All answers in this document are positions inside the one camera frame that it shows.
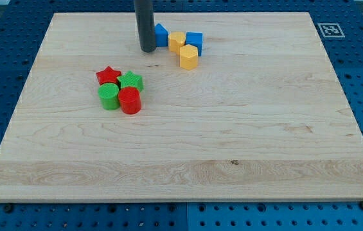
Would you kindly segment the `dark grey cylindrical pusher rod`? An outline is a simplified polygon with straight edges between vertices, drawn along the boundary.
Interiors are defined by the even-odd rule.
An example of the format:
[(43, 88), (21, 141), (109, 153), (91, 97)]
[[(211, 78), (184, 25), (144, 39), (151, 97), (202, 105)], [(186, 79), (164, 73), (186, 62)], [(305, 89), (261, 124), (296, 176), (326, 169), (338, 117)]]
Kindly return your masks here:
[(156, 49), (154, 9), (151, 0), (134, 0), (139, 43), (142, 51), (153, 52)]

